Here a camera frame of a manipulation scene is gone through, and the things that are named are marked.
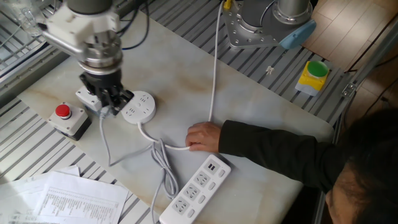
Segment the marble table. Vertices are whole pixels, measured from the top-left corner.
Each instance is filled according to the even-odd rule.
[[[144,32],[145,15],[140,13],[124,35],[123,46],[137,43]],[[124,52],[123,85],[132,91],[143,90],[153,94],[157,103],[155,117],[144,125],[152,137],[162,138],[174,146],[184,146],[187,128],[207,120],[213,60],[211,55],[155,21],[151,21],[144,44]],[[217,71],[216,123],[233,119],[330,141],[333,128],[325,121],[222,62],[219,62]],[[82,106],[75,96],[82,86],[78,78],[81,72],[76,60],[69,58],[21,93],[19,98],[44,119],[48,119],[63,101]],[[109,168],[98,118],[92,116],[92,120],[93,124],[83,137],[73,143],[94,161],[107,167],[108,172],[149,205],[161,177],[161,171],[149,152]],[[125,122],[121,114],[106,119],[104,128],[112,161],[149,144],[137,127]],[[208,156],[205,152],[168,152],[181,187]],[[222,156],[233,170],[197,218],[197,223],[280,223],[302,184],[245,158]],[[169,203],[161,190],[155,205],[156,212],[161,213]]]

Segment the metal grating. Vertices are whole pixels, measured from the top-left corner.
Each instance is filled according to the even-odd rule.
[[[45,42],[44,37],[31,37],[19,24],[3,11],[0,11],[0,78],[2,71],[24,60],[28,53]]]
[[[214,55],[219,5],[217,0],[150,0],[149,14],[153,20]],[[303,47],[291,50],[282,47],[233,49],[223,21],[220,22],[218,40],[218,59],[331,125],[349,100],[342,98],[340,93],[350,76]],[[315,97],[294,88],[309,60],[322,60],[331,68],[322,92]],[[275,68],[271,75],[266,75],[268,66]]]
[[[0,108],[0,133],[0,184],[77,165],[82,177],[121,185],[18,99]],[[149,207],[129,192],[119,223],[152,223]]]

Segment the red button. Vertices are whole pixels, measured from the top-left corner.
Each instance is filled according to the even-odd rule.
[[[55,109],[55,114],[60,117],[67,117],[70,114],[70,108],[68,105],[59,105],[57,109]]]

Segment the paper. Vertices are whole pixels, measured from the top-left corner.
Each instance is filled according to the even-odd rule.
[[[10,215],[8,224],[97,224],[89,218],[51,217],[42,215]]]
[[[64,174],[70,174],[75,176],[80,176],[79,167],[74,165],[66,167],[53,172],[60,172]],[[10,183],[0,185],[0,200],[4,198],[12,197],[17,194],[32,193],[37,191],[42,191],[47,179],[50,177],[52,172],[45,174],[35,175],[22,180],[16,180]]]
[[[33,214],[95,218],[99,224],[118,224],[127,193],[121,186],[53,173]]]
[[[63,175],[80,176],[79,168],[71,166],[0,185],[0,223],[6,223],[5,217],[15,213],[32,214],[51,173],[61,172]]]

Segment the dark sleeve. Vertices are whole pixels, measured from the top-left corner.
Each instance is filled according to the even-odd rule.
[[[270,130],[235,121],[221,129],[220,153],[246,157],[251,161],[301,181],[324,192],[343,170],[341,149],[317,142],[312,136],[298,136],[283,130]]]

